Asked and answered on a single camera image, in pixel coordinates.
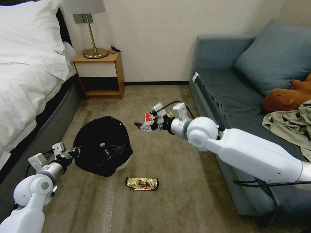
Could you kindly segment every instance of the lamp stand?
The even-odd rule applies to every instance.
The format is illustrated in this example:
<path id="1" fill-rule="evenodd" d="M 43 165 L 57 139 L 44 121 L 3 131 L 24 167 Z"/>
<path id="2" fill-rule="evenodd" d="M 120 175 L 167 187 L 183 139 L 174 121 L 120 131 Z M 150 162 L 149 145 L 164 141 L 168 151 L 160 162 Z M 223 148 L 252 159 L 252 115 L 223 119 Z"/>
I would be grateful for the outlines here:
<path id="1" fill-rule="evenodd" d="M 83 50 L 83 56 L 85 58 L 90 58 L 90 59 L 103 58 L 103 57 L 108 56 L 108 51 L 106 49 L 97 48 L 95 46 L 91 25 L 90 25 L 90 22 L 88 20 L 87 15 L 85 15 L 85 16 L 86 16 L 86 21 L 87 21 L 88 29 L 90 31 L 93 48 L 92 49 Z"/>

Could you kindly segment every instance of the nightstand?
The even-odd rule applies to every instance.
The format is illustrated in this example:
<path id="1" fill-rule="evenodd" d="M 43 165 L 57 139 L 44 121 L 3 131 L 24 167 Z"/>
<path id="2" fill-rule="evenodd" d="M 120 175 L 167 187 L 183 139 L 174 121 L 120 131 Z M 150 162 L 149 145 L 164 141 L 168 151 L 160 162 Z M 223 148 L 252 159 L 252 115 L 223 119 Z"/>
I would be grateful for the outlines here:
<path id="1" fill-rule="evenodd" d="M 120 53 L 88 59 L 80 52 L 73 63 L 87 100 L 123 98 L 124 74 Z"/>

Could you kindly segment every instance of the floor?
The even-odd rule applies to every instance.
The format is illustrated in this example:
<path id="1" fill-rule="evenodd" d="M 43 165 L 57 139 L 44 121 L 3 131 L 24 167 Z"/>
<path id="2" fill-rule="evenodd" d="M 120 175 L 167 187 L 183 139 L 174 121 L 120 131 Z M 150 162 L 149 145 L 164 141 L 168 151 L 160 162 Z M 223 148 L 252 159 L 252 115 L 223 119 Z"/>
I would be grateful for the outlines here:
<path id="1" fill-rule="evenodd" d="M 93 119 L 112 116 L 127 128 L 133 158 L 111 177 L 87 173 L 74 164 L 62 177 L 62 187 L 45 208 L 44 233 L 127 232 L 293 232 L 297 226 L 261 229 L 239 216 L 215 156 L 199 152 L 166 131 L 142 133 L 134 125 L 161 102 L 186 102 L 195 116 L 187 85 L 127 86 L 123 100 L 82 100 L 62 141 L 71 148 L 78 130 Z M 134 191 L 130 177 L 157 177 L 155 191 Z"/>

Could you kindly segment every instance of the blue cushion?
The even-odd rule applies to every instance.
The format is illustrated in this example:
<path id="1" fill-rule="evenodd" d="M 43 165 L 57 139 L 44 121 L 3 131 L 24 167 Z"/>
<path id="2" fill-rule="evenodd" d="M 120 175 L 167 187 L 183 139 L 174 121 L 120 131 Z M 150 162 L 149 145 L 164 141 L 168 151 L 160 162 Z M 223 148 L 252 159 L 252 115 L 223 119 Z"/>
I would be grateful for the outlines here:
<path id="1" fill-rule="evenodd" d="M 270 20 L 234 63 L 263 94 L 290 88 L 311 72 L 311 29 Z"/>

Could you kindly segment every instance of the white bedding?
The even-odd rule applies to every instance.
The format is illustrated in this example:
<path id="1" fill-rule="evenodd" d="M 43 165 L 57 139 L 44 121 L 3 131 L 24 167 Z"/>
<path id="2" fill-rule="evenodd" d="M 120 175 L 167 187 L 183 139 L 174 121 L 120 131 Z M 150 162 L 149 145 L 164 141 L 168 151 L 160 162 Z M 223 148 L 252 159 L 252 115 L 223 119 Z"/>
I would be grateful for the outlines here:
<path id="1" fill-rule="evenodd" d="M 0 6 L 0 169 L 75 74 L 75 51 L 62 42 L 58 7 L 58 0 Z"/>
<path id="2" fill-rule="evenodd" d="M 36 116 L 62 82 L 35 66 L 0 64 L 0 169 L 9 152 L 36 127 Z"/>

